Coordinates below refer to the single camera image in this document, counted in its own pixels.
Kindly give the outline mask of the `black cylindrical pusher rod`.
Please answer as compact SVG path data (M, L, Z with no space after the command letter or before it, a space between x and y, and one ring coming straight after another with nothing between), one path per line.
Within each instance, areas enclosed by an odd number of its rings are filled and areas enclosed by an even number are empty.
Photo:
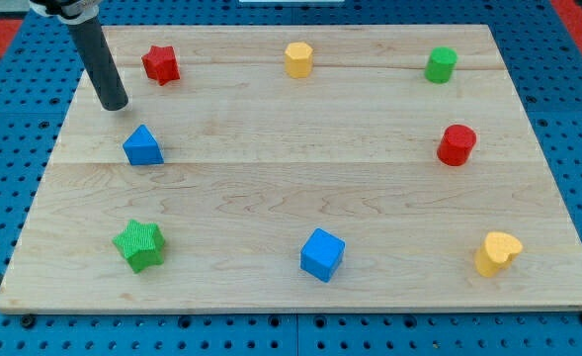
M128 103L121 77L98 18L67 26L96 95L107 111L118 111Z

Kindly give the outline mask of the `white robot end-effector mount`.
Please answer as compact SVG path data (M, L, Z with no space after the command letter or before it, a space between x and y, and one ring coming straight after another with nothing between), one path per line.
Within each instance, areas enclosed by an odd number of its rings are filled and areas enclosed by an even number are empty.
M102 0L30 0L30 8L65 25L80 25L98 16Z

